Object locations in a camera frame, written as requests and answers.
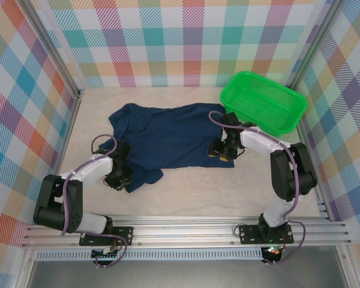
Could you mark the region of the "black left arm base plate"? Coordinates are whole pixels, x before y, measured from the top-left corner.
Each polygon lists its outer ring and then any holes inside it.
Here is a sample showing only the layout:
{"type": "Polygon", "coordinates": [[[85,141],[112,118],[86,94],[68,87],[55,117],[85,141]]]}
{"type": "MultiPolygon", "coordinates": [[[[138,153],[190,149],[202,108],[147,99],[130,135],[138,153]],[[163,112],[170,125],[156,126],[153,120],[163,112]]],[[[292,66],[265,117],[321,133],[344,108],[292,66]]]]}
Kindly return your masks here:
{"type": "Polygon", "coordinates": [[[84,236],[81,236],[79,239],[80,246],[119,246],[123,245],[124,242],[119,238],[110,237],[110,235],[116,235],[118,237],[124,238],[127,242],[127,245],[132,244],[133,240],[133,230],[131,226],[119,226],[119,227],[108,227],[104,232],[101,232],[100,236],[96,233],[86,232],[84,236]]]}

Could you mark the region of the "aluminium mounting rail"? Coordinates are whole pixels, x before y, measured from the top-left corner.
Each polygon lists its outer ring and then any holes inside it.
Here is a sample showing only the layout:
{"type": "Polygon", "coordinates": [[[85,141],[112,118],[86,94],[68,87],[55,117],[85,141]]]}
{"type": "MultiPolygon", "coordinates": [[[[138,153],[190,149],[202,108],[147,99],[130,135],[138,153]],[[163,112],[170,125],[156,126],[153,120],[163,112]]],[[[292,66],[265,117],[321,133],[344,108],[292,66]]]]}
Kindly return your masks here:
{"type": "MultiPolygon", "coordinates": [[[[239,247],[233,228],[241,224],[257,224],[256,217],[154,217],[114,216],[115,226],[132,226],[132,248],[215,248],[239,247]]],[[[293,218],[294,246],[349,245],[351,237],[343,222],[323,217],[293,218]]],[[[61,236],[57,230],[31,225],[22,243],[27,249],[78,248],[77,234],[61,236]]]]}

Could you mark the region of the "aluminium frame post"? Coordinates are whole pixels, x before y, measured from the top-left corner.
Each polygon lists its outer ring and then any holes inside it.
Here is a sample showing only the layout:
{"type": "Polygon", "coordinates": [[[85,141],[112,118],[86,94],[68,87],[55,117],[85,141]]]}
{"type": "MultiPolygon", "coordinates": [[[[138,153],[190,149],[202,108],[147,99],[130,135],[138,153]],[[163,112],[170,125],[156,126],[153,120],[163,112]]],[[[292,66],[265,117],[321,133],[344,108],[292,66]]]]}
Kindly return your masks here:
{"type": "Polygon", "coordinates": [[[298,51],[292,57],[286,86],[296,90],[308,71],[347,0],[317,0],[302,33],[298,51]]]}
{"type": "Polygon", "coordinates": [[[76,99],[80,98],[81,89],[76,85],[73,77],[71,76],[68,68],[65,65],[60,53],[58,52],[54,42],[52,41],[47,29],[43,25],[36,9],[34,8],[31,0],[16,0],[17,4],[23,11],[25,17],[30,22],[34,29],[40,43],[45,48],[47,54],[50,56],[56,69],[60,73],[63,81],[67,85],[70,92],[73,93],[76,99]]]}

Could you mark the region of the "circuit board with green light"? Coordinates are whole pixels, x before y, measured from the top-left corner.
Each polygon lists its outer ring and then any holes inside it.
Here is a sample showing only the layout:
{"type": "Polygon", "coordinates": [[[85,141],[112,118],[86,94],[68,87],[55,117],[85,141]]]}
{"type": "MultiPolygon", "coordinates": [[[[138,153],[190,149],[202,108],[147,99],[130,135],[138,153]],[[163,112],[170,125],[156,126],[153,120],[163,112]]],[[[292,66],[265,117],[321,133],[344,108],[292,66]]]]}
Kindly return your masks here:
{"type": "Polygon", "coordinates": [[[283,247],[265,247],[262,248],[262,262],[264,263],[274,263],[279,262],[282,257],[283,247]]]}

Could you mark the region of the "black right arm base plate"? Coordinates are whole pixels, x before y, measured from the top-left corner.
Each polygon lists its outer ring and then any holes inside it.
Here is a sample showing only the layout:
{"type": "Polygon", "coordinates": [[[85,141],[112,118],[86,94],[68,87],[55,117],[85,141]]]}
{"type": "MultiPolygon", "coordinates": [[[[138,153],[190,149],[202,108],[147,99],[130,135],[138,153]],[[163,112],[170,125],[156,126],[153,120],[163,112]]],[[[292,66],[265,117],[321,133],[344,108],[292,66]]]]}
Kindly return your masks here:
{"type": "Polygon", "coordinates": [[[239,225],[238,233],[242,245],[250,244],[292,244],[292,228],[284,223],[278,227],[260,228],[259,225],[239,225]]]}

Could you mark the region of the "small black circuit board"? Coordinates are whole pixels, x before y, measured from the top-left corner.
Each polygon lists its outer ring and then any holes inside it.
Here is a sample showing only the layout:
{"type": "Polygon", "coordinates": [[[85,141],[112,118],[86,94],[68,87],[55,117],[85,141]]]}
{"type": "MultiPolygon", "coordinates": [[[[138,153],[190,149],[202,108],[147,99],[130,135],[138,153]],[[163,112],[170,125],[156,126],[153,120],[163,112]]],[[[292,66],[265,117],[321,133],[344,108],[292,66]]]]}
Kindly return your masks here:
{"type": "Polygon", "coordinates": [[[91,250],[91,258],[99,260],[116,260],[118,258],[118,250],[104,251],[101,249],[91,250]]]}

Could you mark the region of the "dark blue t-shirt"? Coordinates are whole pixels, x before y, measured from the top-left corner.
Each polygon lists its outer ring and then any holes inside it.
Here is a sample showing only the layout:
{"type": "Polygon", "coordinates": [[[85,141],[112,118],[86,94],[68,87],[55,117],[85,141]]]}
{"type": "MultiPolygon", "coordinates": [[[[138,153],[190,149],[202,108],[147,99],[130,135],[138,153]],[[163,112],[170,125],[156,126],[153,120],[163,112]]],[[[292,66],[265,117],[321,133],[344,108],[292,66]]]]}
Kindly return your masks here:
{"type": "Polygon", "coordinates": [[[144,184],[154,184],[164,169],[183,167],[233,168],[233,162],[208,156],[208,148],[222,137],[222,128],[209,119],[209,113],[226,112],[220,104],[194,103],[172,109],[142,107],[128,103],[109,116],[113,138],[99,145],[112,149],[125,141],[130,152],[125,165],[134,175],[126,191],[132,193],[144,184]]]}

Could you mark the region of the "green plastic basket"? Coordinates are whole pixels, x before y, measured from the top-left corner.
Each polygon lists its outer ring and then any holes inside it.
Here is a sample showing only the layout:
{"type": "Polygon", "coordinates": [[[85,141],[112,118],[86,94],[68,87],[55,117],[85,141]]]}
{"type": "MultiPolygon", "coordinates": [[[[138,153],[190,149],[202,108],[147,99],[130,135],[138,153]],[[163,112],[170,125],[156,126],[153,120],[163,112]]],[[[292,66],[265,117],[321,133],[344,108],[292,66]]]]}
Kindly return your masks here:
{"type": "Polygon", "coordinates": [[[235,74],[220,101],[227,112],[275,137],[291,133],[308,107],[300,93],[250,71],[235,74]]]}

